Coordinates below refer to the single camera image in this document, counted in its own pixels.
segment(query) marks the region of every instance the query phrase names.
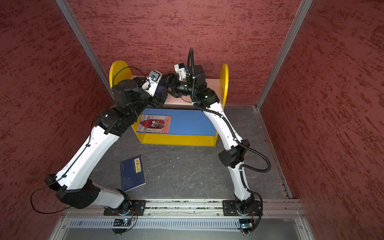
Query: metal base plate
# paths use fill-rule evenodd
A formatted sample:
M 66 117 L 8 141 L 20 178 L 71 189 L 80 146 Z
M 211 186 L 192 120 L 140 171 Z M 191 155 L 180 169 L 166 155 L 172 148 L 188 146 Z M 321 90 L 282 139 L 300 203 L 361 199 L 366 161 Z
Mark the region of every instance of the metal base plate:
M 143 216 L 145 210 L 146 200 L 131 200 L 132 207 L 137 209 L 137 215 Z M 107 207 L 104 209 L 104 216 L 121 216 L 117 213 L 115 209 Z
M 224 216 L 239 216 L 234 200 L 223 200 L 223 213 Z
M 236 202 L 235 200 L 223 200 L 224 216 L 241 216 L 236 210 L 235 202 Z M 260 202 L 255 201 L 255 205 L 252 207 L 254 216 L 260 215 L 260 210 L 258 209 L 259 207 L 260 207 Z

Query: gray floor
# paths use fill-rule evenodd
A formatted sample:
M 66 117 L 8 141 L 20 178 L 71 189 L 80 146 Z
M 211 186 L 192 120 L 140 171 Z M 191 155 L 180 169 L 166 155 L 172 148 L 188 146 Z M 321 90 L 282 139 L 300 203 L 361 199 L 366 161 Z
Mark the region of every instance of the gray floor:
M 271 159 L 252 107 L 229 107 L 225 113 L 235 130 L 248 139 L 252 148 Z M 121 188 L 120 162 L 142 155 L 146 185 L 127 191 L 131 198 L 233 198 L 233 184 L 218 153 L 224 150 L 220 137 L 216 147 L 191 147 L 141 144 L 129 128 L 112 145 L 91 174 L 91 179 L 111 188 Z M 253 153 L 246 153 L 245 163 L 265 168 Z M 245 170 L 251 190 L 265 199 L 282 198 L 278 180 L 267 173 Z

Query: book cover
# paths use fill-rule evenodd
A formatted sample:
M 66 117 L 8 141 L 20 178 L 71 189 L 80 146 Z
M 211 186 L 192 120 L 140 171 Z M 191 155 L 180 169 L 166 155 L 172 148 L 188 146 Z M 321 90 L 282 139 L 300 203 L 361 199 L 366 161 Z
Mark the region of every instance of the book cover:
M 121 189 L 125 192 L 145 184 L 141 155 L 121 161 Z
M 171 116 L 143 114 L 136 132 L 168 134 Z

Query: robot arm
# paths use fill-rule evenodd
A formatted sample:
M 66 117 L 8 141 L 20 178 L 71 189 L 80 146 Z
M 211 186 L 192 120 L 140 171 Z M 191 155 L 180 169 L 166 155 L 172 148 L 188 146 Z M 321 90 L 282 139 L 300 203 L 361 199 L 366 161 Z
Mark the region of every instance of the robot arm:
M 191 95 L 194 106 L 204 112 L 220 135 L 225 150 L 219 153 L 219 159 L 230 172 L 238 213 L 247 215 L 252 210 L 258 211 L 255 207 L 259 204 L 254 200 L 242 171 L 243 156 L 249 149 L 249 142 L 233 129 L 217 95 L 207 88 L 205 73 L 200 65 L 193 65 L 191 73 L 186 71 L 184 64 L 175 65 L 175 70 L 179 76 L 171 73 L 162 76 L 154 70 L 144 80 L 123 80 L 112 87 L 116 105 L 101 114 L 90 136 L 68 164 L 57 174 L 50 174 L 45 179 L 49 187 L 57 191 L 61 202 L 78 209 L 103 205 L 120 215 L 129 212 L 131 202 L 124 192 L 92 182 L 89 176 L 105 152 L 137 121 L 148 105 L 155 108 L 163 106 L 170 88 L 170 94 L 174 97 Z

